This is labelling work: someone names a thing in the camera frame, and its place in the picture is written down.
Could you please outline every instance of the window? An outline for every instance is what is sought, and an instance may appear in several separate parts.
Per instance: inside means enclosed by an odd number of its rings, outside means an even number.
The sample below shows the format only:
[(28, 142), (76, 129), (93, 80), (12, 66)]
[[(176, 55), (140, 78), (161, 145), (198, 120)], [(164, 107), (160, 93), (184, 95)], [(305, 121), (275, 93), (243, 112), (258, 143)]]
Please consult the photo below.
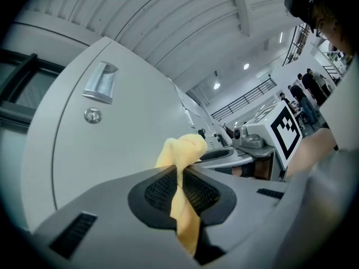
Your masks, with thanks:
[(32, 118), (63, 66), (0, 50), (0, 121), (28, 128)]

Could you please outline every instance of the black window frame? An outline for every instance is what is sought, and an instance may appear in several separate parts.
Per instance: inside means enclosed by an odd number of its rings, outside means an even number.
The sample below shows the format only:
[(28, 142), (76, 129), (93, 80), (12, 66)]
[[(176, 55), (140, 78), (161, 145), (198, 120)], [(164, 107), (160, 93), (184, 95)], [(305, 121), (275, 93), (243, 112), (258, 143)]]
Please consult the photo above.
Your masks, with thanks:
[(15, 65), (15, 69), (0, 84), (0, 122), (28, 129), (36, 109), (16, 104), (24, 88), (38, 72), (57, 78), (65, 69), (33, 53), (26, 55), (0, 49), (0, 62)]

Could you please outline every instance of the yellow cloth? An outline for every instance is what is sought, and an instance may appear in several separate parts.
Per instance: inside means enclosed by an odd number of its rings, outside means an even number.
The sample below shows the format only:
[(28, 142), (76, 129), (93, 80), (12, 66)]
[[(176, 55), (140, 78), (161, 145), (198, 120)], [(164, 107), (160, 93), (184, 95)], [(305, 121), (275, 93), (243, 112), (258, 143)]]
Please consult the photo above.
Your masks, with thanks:
[(196, 253), (200, 218), (182, 190), (183, 170), (195, 163), (207, 151), (207, 143), (199, 134), (186, 134), (179, 139), (165, 141), (157, 159), (156, 168), (177, 167), (177, 191), (173, 196), (170, 217), (177, 220), (177, 238), (190, 255)]

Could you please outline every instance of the black shirt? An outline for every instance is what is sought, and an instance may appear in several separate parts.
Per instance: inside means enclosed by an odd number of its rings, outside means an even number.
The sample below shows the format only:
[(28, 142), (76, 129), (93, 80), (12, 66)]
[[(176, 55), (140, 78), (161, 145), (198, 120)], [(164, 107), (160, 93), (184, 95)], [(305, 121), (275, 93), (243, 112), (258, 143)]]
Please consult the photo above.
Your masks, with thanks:
[(302, 83), (304, 88), (309, 89), (312, 93), (319, 89), (318, 84), (313, 79), (313, 75), (310, 75), (308, 73), (303, 76)]
[(290, 89), (293, 97), (297, 98), (297, 101), (301, 101), (306, 95), (303, 93), (303, 90), (297, 86), (293, 85)]
[(287, 105), (288, 105), (288, 107), (290, 108), (292, 114), (295, 114), (295, 113), (296, 113), (296, 111), (293, 110), (293, 109), (289, 106), (289, 104), (290, 104), (291, 102), (290, 102), (287, 98), (282, 99), (282, 101), (285, 101), (285, 102), (287, 103)]

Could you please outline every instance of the window pane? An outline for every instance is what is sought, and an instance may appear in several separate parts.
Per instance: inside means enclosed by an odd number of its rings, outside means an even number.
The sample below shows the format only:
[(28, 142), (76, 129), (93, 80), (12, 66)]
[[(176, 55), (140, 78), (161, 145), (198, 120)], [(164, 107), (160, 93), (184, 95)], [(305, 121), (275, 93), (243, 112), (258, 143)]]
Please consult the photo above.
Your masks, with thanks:
[(15, 65), (0, 62), (0, 85), (3, 81), (11, 74), (11, 72), (16, 68)]
[(16, 103), (37, 109), (54, 80), (55, 77), (51, 73), (37, 72), (26, 85)]

